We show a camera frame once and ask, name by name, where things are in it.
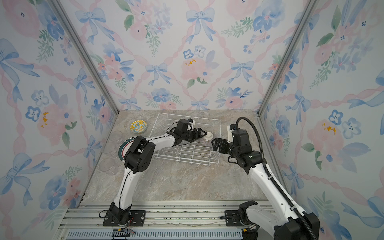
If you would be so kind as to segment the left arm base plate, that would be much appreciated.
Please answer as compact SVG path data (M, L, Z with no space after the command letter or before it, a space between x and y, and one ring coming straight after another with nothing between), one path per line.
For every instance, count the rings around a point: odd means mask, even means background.
M118 221L112 213L107 212L104 217L103 227L143 227L146 218L145 210L133 210L127 219Z

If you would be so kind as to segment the yellow blue floral bowl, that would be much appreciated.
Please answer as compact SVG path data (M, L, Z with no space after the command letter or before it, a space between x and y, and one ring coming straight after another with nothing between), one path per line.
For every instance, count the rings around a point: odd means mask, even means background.
M148 128L145 120L136 120L130 125L130 131L134 134L144 133Z

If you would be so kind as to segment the left corner aluminium post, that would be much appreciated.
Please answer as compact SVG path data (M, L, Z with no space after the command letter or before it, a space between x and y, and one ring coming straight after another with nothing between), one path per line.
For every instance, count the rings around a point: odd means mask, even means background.
M94 82L100 88L100 91L104 95L107 103L110 105L113 112L118 115L120 111L118 110L115 101L109 93L107 86L101 79L96 66L93 64L91 56L89 55L84 44L82 43L81 38L77 33L75 27L73 26L71 20L69 19L69 16L65 12L63 5L60 3L60 1L48 1L48 4L52 8L53 12L57 15L60 23L63 25L64 30L68 33L71 40L73 41L78 54L81 56L81 60L84 62L86 68L91 73Z

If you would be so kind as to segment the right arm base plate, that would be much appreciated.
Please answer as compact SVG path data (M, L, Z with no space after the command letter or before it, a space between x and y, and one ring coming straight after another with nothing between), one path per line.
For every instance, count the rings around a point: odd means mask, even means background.
M249 228L256 223L251 222L247 214L243 210L226 210L224 216L220 220L225 220L227 227L245 227Z

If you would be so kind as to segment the plain white plate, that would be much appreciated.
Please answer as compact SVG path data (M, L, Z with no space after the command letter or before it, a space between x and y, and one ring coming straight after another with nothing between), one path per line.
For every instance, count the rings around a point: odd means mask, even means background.
M136 139L136 137L131 137L129 139L126 139L119 146L118 157L119 157L120 161L124 161L125 160L125 155L126 155L127 151L129 150L129 148L131 147L132 143L135 141L135 139Z

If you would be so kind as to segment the corner aluminium post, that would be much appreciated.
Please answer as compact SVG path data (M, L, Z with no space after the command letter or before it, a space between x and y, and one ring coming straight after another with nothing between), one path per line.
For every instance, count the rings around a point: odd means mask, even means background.
M263 101L259 107L258 110L258 117L262 117L264 112L267 111L267 106L269 103L270 98L273 95L273 92L275 90L275 87L280 82L280 78L283 75L283 71L285 70L286 66L288 66L288 63L294 54L294 51L297 48L298 41L300 40L301 36L303 35L305 28L308 26L308 23L310 21L310 18L314 14L314 10L318 4L318 1L310 0L307 2L306 7L304 8L303 14L299 18L299 23L297 24L297 27L295 28L295 31L292 35L291 40L289 41L289 44L287 45L287 49L284 52L282 56L281 64L279 65L274 77L272 78L272 81L267 88L266 95L263 98Z
M82 43L81 38L77 33L75 27L73 26L71 20L69 19L69 16L65 12L63 5L60 3L60 1L48 1L48 4L52 8L53 12L57 15L60 23L63 25L64 30L68 33L71 40L73 41L78 54L81 56L81 60L84 62L86 68L91 73L94 82L100 88L100 91L104 95L107 103L110 105L113 112L118 115L120 111L118 110L115 101L109 93L107 86L101 79L96 66L93 64L91 56L89 55L84 44Z

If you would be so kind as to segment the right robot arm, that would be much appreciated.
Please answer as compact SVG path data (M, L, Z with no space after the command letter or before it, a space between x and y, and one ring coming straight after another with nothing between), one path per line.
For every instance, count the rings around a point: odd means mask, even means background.
M255 224L269 233L275 240L317 240L320 220L314 213L307 213L288 195L275 178L262 151L255 151L246 130L231 130L228 139L215 138L212 148L215 152L229 155L236 164L261 188L274 213L260 207L255 201L239 206L244 224Z

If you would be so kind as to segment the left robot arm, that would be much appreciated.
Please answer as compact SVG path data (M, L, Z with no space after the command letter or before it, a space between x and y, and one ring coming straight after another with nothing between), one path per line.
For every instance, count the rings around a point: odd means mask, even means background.
M137 136L129 148L123 147L124 175L115 200L110 204L106 217L114 224L126 226L131 221L131 207L134 191L142 173L149 167L154 152L180 146L182 142L193 143L208 135L201 128L195 128L193 119L181 119L166 133L154 138Z

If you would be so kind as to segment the right corner aluminium post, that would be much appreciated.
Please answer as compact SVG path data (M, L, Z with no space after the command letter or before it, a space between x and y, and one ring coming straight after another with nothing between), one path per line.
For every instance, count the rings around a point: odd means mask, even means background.
M294 51L297 48L298 41L300 40L301 36L303 35L305 28L308 26L308 23L310 21L310 18L314 14L314 10L318 4L318 1L310 0L307 2L306 7L304 8L303 14L299 18L299 23L297 24L297 27L295 28L295 31L292 35L291 40L289 41L289 44L287 45L287 49L284 52L282 56L281 64L279 65L274 77L272 78L272 81L267 88L266 95L263 98L263 101L259 107L258 110L258 117L262 117L264 112L267 111L267 106L269 103L270 98L273 95L273 92L275 90L275 87L280 82L280 78L283 75L283 71L285 70L286 66L288 66L288 63L294 54Z

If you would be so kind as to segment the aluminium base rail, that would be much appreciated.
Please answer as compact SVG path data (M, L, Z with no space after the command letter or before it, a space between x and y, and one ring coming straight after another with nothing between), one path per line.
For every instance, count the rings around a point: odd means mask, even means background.
M56 240L255 240L272 239L261 227L227 227L220 220L226 210L239 210L246 201L135 202L131 211L145 210L143 227L103 227L107 205L85 203L68 210ZM269 201L255 201L274 213Z

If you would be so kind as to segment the white wire dish rack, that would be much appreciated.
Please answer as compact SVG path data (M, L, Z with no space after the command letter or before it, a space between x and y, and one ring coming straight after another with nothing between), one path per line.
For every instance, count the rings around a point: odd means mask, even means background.
M222 121L159 113L150 134L151 139L165 136L175 139L169 147L156 149L154 158L209 166L218 164L219 152L211 141L221 137Z

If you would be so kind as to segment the striped grey bowl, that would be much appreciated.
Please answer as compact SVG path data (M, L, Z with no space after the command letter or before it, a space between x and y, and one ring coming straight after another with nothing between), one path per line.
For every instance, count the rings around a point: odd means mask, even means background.
M205 147L212 147L212 140L214 139L214 135L211 132L207 132L207 134L200 139L200 143Z

